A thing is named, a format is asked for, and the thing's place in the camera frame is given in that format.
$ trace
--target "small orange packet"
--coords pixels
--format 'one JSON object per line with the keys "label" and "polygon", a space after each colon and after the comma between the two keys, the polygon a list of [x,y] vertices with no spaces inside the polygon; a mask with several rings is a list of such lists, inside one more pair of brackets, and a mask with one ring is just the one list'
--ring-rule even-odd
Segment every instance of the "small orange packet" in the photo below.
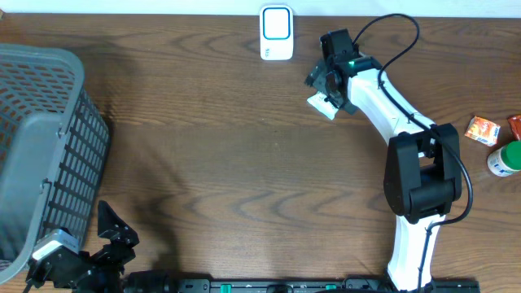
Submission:
{"label": "small orange packet", "polygon": [[497,143],[500,128],[501,126],[492,121],[474,116],[465,132],[465,136],[492,147]]}
{"label": "small orange packet", "polygon": [[508,123],[510,123],[515,139],[521,141],[521,115],[509,118]]}

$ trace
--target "cable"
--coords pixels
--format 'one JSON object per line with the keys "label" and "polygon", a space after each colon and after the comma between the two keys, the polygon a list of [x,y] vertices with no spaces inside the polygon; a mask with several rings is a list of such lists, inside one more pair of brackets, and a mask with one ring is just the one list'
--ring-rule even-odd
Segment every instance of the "cable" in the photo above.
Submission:
{"label": "cable", "polygon": [[432,229],[434,227],[437,227],[437,226],[442,226],[442,225],[450,225],[450,224],[454,224],[454,223],[457,223],[463,219],[465,219],[465,217],[469,214],[469,212],[471,212],[471,209],[472,209],[472,202],[474,201],[474,191],[472,189],[472,182],[471,182],[471,177],[469,176],[469,173],[468,171],[466,170],[465,168],[465,165],[463,164],[462,160],[459,158],[459,154],[456,153],[456,151],[454,151],[452,149],[452,147],[450,147],[448,144],[446,144],[443,139],[430,127],[424,125],[423,123],[421,123],[420,121],[416,120],[414,118],[414,114],[412,113],[408,113],[407,110],[405,110],[390,94],[389,92],[385,89],[385,86],[383,86],[383,82],[382,82],[382,74],[383,72],[385,71],[385,69],[391,65],[391,63],[393,63],[394,61],[396,61],[398,58],[400,58],[403,54],[407,53],[410,49],[413,48],[413,46],[416,44],[416,42],[418,41],[419,37],[420,37],[420,26],[418,24],[418,22],[408,16],[408,15],[404,15],[404,14],[401,14],[401,13],[392,13],[392,14],[389,14],[389,15],[383,15],[383,16],[380,16],[380,17],[377,17],[376,19],[370,21],[357,35],[357,37],[354,38],[354,40],[352,41],[353,45],[357,42],[358,38],[365,32],[366,29],[368,29],[372,24],[380,21],[380,20],[383,20],[383,19],[386,19],[386,18],[390,18],[390,17],[394,17],[394,16],[399,16],[399,17],[403,17],[407,20],[410,20],[414,26],[416,27],[416,37],[414,38],[413,42],[407,47],[405,48],[402,52],[400,52],[400,54],[396,55],[395,57],[393,57],[391,60],[389,60],[385,65],[382,66],[382,68],[380,69],[379,73],[378,73],[378,84],[379,84],[379,88],[383,91],[383,93],[385,94],[385,96],[389,99],[389,101],[391,101],[391,103],[393,103],[397,108],[398,110],[400,110],[411,122],[415,123],[417,126],[419,126],[420,128],[426,130],[426,131],[429,131],[430,132],[430,135],[437,141],[440,143],[440,145],[454,158],[454,160],[456,160],[456,163],[458,164],[458,167],[460,168],[462,174],[463,174],[463,177],[465,178],[465,183],[466,183],[466,187],[467,187],[467,191],[468,191],[468,201],[466,202],[466,207],[465,207],[465,210],[463,211],[463,213],[453,219],[449,219],[449,220],[445,220],[445,221],[440,221],[440,222],[436,222],[436,223],[431,223],[428,227],[427,227],[427,236],[425,237],[425,244],[423,244],[423,253],[422,253],[422,261],[420,262],[420,266],[418,268],[418,271],[419,271],[419,274],[418,274],[418,288],[417,288],[417,293],[420,292],[421,288],[422,288],[422,272],[423,272],[423,266],[425,265],[425,258],[427,257],[427,248],[429,246],[429,240],[431,238],[431,235],[432,235]]}

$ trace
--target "green component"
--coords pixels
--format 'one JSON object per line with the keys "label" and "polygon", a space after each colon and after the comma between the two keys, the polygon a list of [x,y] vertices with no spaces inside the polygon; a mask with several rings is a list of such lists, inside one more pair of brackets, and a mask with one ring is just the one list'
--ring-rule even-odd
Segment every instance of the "green component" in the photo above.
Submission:
{"label": "green component", "polygon": [[521,141],[511,142],[501,150],[503,163],[514,170],[521,170]]}
{"label": "green component", "polygon": [[221,293],[231,293],[231,285],[221,285]]}

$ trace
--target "basket bottom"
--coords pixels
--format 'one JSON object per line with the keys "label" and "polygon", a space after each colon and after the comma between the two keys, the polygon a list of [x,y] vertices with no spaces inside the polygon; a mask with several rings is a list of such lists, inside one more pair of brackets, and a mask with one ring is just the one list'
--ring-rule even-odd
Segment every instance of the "basket bottom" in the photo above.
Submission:
{"label": "basket bottom", "polygon": [[0,177],[0,260],[13,261],[28,228],[58,142],[60,115],[28,116],[16,130]]}

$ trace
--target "green lid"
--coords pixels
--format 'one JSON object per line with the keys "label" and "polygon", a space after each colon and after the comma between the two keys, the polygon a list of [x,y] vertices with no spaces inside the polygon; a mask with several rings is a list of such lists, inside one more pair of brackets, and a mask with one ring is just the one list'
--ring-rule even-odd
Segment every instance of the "green lid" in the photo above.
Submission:
{"label": "green lid", "polygon": [[503,163],[514,170],[521,170],[521,141],[511,142],[501,150]]}

